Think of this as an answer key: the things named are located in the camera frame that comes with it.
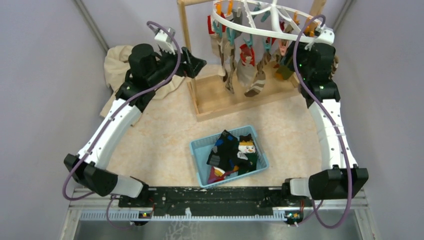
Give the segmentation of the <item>black blue white sock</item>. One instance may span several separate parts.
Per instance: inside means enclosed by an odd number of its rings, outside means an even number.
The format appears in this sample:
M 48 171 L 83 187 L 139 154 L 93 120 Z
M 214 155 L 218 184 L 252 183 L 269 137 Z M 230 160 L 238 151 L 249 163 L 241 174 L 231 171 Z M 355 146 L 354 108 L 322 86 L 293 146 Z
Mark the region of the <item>black blue white sock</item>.
M 235 159 L 238 145 L 238 138 L 224 130 L 212 147 L 206 164 L 224 172 L 233 171 L 236 166 Z

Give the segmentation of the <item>maroon pink sock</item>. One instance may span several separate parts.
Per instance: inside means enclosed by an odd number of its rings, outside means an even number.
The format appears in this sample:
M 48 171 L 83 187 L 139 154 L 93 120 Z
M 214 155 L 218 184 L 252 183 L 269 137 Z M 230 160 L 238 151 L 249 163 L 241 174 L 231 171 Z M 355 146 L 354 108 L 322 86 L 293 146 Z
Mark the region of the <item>maroon pink sock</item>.
M 229 177 L 233 171 L 224 171 L 221 168 L 212 166 L 210 169 L 209 177 L 207 180 L 208 184 L 213 184 L 216 182 L 220 182 Z

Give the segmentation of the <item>brown green argyle sock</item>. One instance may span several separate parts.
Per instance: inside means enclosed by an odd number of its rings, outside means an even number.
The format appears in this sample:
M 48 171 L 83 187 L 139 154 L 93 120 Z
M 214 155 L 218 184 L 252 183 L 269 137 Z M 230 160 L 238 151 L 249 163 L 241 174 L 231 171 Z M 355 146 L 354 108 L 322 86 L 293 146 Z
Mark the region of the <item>brown green argyle sock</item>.
M 234 87 L 233 87 L 233 76 L 236 71 L 236 59 L 235 59 L 235 45 L 231 44 L 229 41 L 227 41 L 223 47 L 224 50 L 224 56 L 229 57 L 229 73 L 226 74 L 225 78 L 225 85 L 224 87 L 230 94 L 234 94 Z

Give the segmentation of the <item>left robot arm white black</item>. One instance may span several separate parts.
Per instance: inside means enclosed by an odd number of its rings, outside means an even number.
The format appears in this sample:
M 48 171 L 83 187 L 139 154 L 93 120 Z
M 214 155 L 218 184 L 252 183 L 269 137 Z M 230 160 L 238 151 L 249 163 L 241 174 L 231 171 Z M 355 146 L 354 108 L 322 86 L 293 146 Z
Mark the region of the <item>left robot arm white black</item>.
M 147 43 L 111 48 L 104 70 L 115 95 L 104 107 L 103 122 L 88 143 L 77 154 L 65 157 L 67 180 L 75 180 L 92 194 L 127 196 L 136 206 L 146 206 L 150 200 L 146 183 L 108 171 L 112 153 L 149 102 L 156 95 L 167 95 L 166 85 L 174 77 L 194 78 L 206 64 L 187 47 L 173 46 L 171 51 L 159 52 Z

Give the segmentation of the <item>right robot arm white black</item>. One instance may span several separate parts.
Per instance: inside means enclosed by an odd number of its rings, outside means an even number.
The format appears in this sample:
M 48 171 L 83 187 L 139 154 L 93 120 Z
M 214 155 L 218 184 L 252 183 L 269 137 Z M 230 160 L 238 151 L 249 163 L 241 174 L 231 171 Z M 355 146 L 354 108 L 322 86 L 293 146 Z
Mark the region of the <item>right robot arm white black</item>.
M 322 170 L 309 177 L 288 178 L 283 183 L 281 199 L 295 206 L 301 197 L 313 200 L 347 199 L 355 197 L 369 179 L 366 168 L 355 160 L 341 117 L 340 93 L 333 81 L 336 49 L 325 43 L 315 43 L 310 50 L 300 42 L 291 43 L 283 65 L 290 71 L 294 66 L 302 78 L 299 86 L 317 130 L 321 149 Z

